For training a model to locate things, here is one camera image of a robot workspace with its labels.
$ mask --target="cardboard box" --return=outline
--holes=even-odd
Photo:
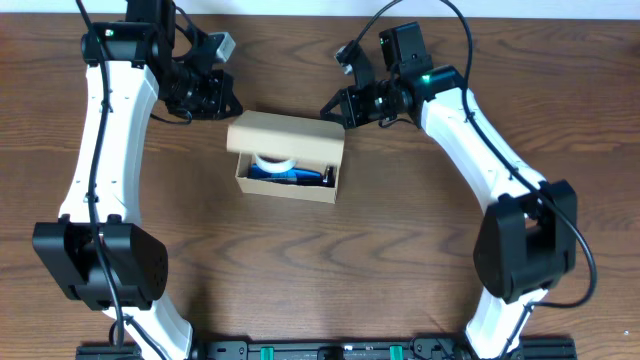
[[[246,111],[229,126],[227,151],[239,153],[236,180],[244,193],[335,203],[344,151],[344,129],[336,123]],[[325,173],[333,166],[335,185],[300,186],[249,179],[255,154],[297,161],[296,168]]]

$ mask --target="brown surface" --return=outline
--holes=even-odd
[[[332,54],[366,19],[196,17],[229,30],[246,109],[317,117],[341,87]],[[375,34],[364,46],[382,74]],[[461,67],[462,29],[424,19],[437,63]],[[636,22],[472,20],[472,88],[534,168],[567,178],[600,269],[595,299],[539,309],[528,334],[571,334],[581,359],[640,356],[640,28]],[[55,220],[76,163],[86,85],[77,15],[0,15],[0,357],[70,358],[110,321],[64,298],[31,247]],[[151,123],[144,227],[170,253],[168,291],[200,334],[255,340],[411,337],[458,331],[480,291],[471,259],[482,215],[446,155],[416,129],[347,134],[338,204],[242,196],[227,122]],[[585,262],[553,300],[582,295]]]

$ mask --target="box flap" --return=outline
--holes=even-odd
[[[328,121],[246,111],[229,126],[227,150],[340,165],[344,128]]]

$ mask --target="white background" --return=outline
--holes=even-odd
[[[175,0],[190,14],[370,16],[388,0]],[[640,0],[453,0],[465,16],[636,19]],[[92,13],[124,13],[125,0],[84,0]],[[74,0],[0,0],[0,12],[77,12]],[[452,16],[438,0],[405,0],[389,16]]]

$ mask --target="white tape roll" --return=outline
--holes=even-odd
[[[297,161],[293,159],[280,162],[271,162],[261,158],[260,155],[256,154],[256,165],[258,165],[258,167],[262,171],[266,171],[270,174],[287,172],[293,169],[293,167],[296,166],[296,163]]]

